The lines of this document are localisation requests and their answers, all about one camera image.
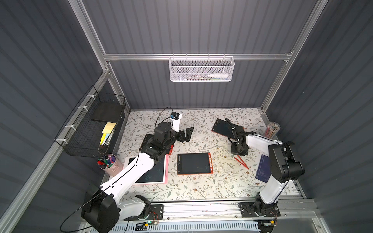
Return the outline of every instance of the aluminum rail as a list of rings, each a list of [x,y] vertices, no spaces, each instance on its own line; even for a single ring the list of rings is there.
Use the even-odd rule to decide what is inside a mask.
[[[324,10],[328,0],[318,0],[314,6],[310,16],[307,19],[298,39],[296,40],[294,47],[292,49],[292,56],[289,61],[286,61],[282,66],[279,74],[277,75],[275,81],[273,82],[266,98],[263,101],[261,108],[264,112],[267,111],[269,105],[271,104],[273,98],[275,97],[278,89],[280,88],[282,82],[284,81],[286,75],[288,74],[291,66],[293,65],[295,59],[297,58],[299,52],[301,51],[305,41],[307,40],[309,34],[311,33],[312,28],[319,19],[322,11]]]
[[[191,59],[197,59],[200,57],[219,58],[234,57],[236,61],[267,61],[267,60],[279,60],[289,61],[291,54],[104,54],[105,61],[168,61],[170,57],[176,59],[185,57]]]

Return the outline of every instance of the black tablet screen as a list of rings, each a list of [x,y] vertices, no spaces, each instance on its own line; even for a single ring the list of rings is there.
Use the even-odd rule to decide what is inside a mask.
[[[235,125],[235,127],[236,127],[237,133],[244,131],[242,126]],[[229,126],[229,124],[225,120],[217,119],[214,126],[212,127],[212,131],[215,133],[221,134],[223,136],[234,139],[232,128]]]
[[[135,158],[129,158],[130,164]],[[149,171],[145,172],[135,183],[162,182],[164,174],[164,157]]]
[[[178,174],[212,173],[208,153],[178,154]]]

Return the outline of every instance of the wire mesh basket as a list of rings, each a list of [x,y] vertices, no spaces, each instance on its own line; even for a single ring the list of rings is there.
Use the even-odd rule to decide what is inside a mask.
[[[172,82],[229,82],[235,65],[225,56],[173,56],[168,63]]]
[[[91,119],[93,113],[101,102],[117,104],[122,108],[120,117],[118,118],[115,127],[103,145],[100,145],[100,140],[102,137],[102,130],[107,122],[100,122]],[[55,141],[62,146],[69,155],[102,158],[103,154],[106,153],[110,145],[114,131],[118,126],[120,119],[123,117],[124,107],[124,96],[104,92],[95,92],[85,106],[79,107],[81,108],[81,111],[75,121],[71,125],[63,126],[61,128],[60,131],[62,131],[64,127],[69,127],[69,130],[64,138],[55,138]]]

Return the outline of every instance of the aluminum frame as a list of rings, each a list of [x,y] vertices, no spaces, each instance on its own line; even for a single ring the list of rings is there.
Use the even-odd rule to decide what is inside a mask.
[[[102,70],[108,69],[109,72],[112,74],[109,78],[109,84],[113,88],[114,94],[116,95],[123,95],[125,97],[126,101],[126,107],[125,107],[125,113],[128,114],[130,112],[131,107],[129,106],[126,96],[120,87],[119,81],[117,77],[115,76],[115,73],[113,71],[112,66],[109,62],[107,62],[104,59],[105,50],[104,47],[101,44],[101,41],[97,35],[96,30],[94,29],[94,26],[92,24],[92,21],[88,15],[87,10],[85,9],[85,6],[83,4],[82,0],[69,0],[70,6],[73,9],[75,16],[77,17],[80,26],[82,27],[85,36],[88,39],[88,42],[90,43],[97,60],[99,61]]]
[[[105,61],[168,61],[170,57],[174,58],[224,58],[233,57],[238,61],[289,61],[292,57],[291,53],[284,54],[104,54]]]
[[[254,201],[254,198],[234,201],[181,201],[152,202],[164,205],[165,222],[225,221],[225,220],[271,220],[271,217],[242,218],[239,202]],[[280,199],[278,208],[282,218],[318,218],[321,216],[313,199]]]
[[[294,47],[292,49],[292,56],[289,61],[285,62],[282,66],[280,72],[278,73],[275,81],[273,82],[266,98],[263,101],[261,108],[264,112],[267,111],[269,105],[271,104],[273,98],[275,97],[278,89],[280,88],[282,82],[284,81],[286,75],[288,74],[291,66],[293,65],[295,59],[297,58],[299,52],[301,51],[305,41],[307,40],[312,28],[319,19],[322,11],[324,10],[328,0],[318,0],[312,9],[310,16],[308,17],[298,39],[296,40]]]

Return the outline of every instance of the zip tie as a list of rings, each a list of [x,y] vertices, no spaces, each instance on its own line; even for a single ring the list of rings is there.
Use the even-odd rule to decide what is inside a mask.
[[[87,112],[88,112],[87,106],[80,106],[78,108],[85,108],[85,110],[87,110]]]
[[[74,125],[66,125],[65,128],[66,128],[66,127],[71,127],[71,128],[73,128],[73,129],[76,131],[76,128],[75,128]]]
[[[66,140],[66,138],[64,138],[64,139],[55,139],[55,141],[63,141],[63,142],[65,142],[66,144],[68,143],[67,140]]]
[[[95,95],[87,95],[87,96],[93,97],[93,99],[96,100]]]

